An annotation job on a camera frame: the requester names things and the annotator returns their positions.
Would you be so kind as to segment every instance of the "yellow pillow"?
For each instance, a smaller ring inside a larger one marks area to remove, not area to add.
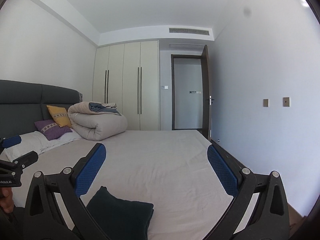
[[[71,128],[71,122],[64,107],[47,106],[47,108],[56,124],[60,127],[67,126]]]

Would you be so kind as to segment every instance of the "silver screw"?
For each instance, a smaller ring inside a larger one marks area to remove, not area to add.
[[[64,174],[69,174],[71,172],[71,168],[65,168],[64,170],[63,170],[63,173]]]
[[[250,174],[250,170],[248,168],[243,168],[242,172],[246,175]]]
[[[272,172],[272,175],[273,175],[274,177],[276,177],[276,178],[278,178],[278,177],[280,176],[277,171],[273,171],[273,172]]]
[[[39,178],[41,176],[41,171],[37,171],[34,175],[36,178]]]

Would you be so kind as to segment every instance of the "white pillow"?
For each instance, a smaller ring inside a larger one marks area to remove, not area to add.
[[[55,147],[64,145],[66,143],[82,139],[82,137],[73,129],[72,132],[67,132],[60,138],[49,141],[42,133],[35,131],[20,135],[21,143],[10,148],[4,149],[3,153],[7,155],[10,162],[35,151],[38,155],[49,151]]]

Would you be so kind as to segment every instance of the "door frame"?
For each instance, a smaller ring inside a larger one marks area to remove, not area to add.
[[[175,58],[193,58],[193,59],[201,59],[201,55],[176,55],[171,54],[171,80],[172,80],[172,130],[180,130],[174,128],[174,59]]]

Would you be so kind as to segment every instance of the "beige bed sheet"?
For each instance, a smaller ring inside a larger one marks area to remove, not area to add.
[[[88,193],[87,204],[100,186],[117,198],[154,204],[149,240],[201,240],[230,204],[207,159],[207,141],[196,130],[126,131],[100,141],[107,158]],[[13,189],[17,206],[24,206],[33,174],[59,173],[87,155],[95,141],[81,139],[52,149],[26,168],[22,187]],[[69,228],[73,223],[57,200]]]

